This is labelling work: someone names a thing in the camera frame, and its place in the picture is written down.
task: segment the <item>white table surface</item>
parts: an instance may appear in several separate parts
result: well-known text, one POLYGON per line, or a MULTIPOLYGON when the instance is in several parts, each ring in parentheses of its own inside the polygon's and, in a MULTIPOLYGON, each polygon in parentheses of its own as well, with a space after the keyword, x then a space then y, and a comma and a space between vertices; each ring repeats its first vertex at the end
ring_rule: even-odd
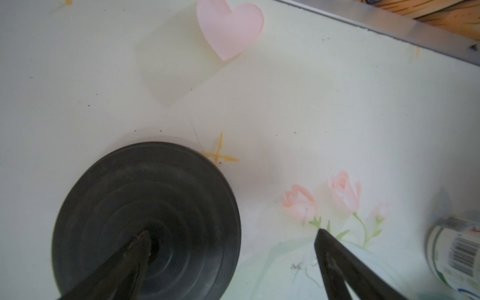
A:
MULTIPOLYGON (((96 160, 150 140, 211 152, 221 133, 222 154, 240 160, 219 168, 242 221, 225 299, 317 299, 321 288, 290 267, 311 256, 310 244, 264 259, 263 275, 249 268, 315 234, 285 214, 283 193, 300 184, 328 202, 326 181, 341 170, 362 183, 359 215, 390 205, 367 250, 399 274, 397 288, 411 299, 451 294, 428 269, 424 239, 438 195, 452 203, 446 214, 479 210, 480 68, 272 0, 251 2, 264 30, 226 63, 205 44, 189 0, 0 2, 0 298, 59 296, 54 222, 96 160)), ((352 230, 347 242, 361 237, 353 218, 332 225, 352 230)))

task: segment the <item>pink heart sticker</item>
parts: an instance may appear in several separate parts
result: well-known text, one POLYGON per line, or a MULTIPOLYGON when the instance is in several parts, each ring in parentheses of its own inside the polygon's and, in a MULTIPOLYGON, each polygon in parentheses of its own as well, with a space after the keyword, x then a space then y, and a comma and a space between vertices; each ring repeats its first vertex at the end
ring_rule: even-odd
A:
POLYGON ((228 60, 253 45, 264 26, 262 11, 245 3, 234 9, 226 0, 199 0, 198 24, 213 50, 228 60))

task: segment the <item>pink flower print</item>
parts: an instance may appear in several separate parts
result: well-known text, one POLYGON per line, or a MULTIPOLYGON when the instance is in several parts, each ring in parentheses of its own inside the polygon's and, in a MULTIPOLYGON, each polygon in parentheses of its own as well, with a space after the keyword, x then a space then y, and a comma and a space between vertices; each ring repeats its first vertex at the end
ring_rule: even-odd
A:
POLYGON ((332 192, 335 205, 339 210, 348 215, 358 210, 361 194, 360 182, 355 183, 354 191, 348 179, 348 173, 341 171, 337 176, 329 178, 328 186, 332 192))
POLYGON ((283 208, 292 217, 304 222, 312 221, 317 214, 317 205, 312 194, 298 184, 292 186, 291 191, 285 192, 283 208))
POLYGON ((373 210, 373 216, 378 223, 382 223, 390 214, 390 205, 387 203, 380 203, 373 210))

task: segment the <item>black round base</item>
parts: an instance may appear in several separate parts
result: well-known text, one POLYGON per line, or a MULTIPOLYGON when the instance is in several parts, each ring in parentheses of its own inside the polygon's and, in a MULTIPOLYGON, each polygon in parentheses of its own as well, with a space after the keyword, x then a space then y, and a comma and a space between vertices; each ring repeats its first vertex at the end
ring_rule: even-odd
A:
POLYGON ((221 172, 177 144, 133 144, 97 161, 68 194, 52 261, 62 294, 132 236, 152 235, 140 300, 218 300, 240 253, 240 216, 221 172))

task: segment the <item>can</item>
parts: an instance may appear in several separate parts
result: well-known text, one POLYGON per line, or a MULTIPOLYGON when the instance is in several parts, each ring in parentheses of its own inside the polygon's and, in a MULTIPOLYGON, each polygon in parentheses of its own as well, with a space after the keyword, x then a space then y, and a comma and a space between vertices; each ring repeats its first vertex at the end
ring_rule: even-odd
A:
POLYGON ((433 273, 467 299, 480 300, 480 223, 448 218, 433 228, 427 259, 433 273))

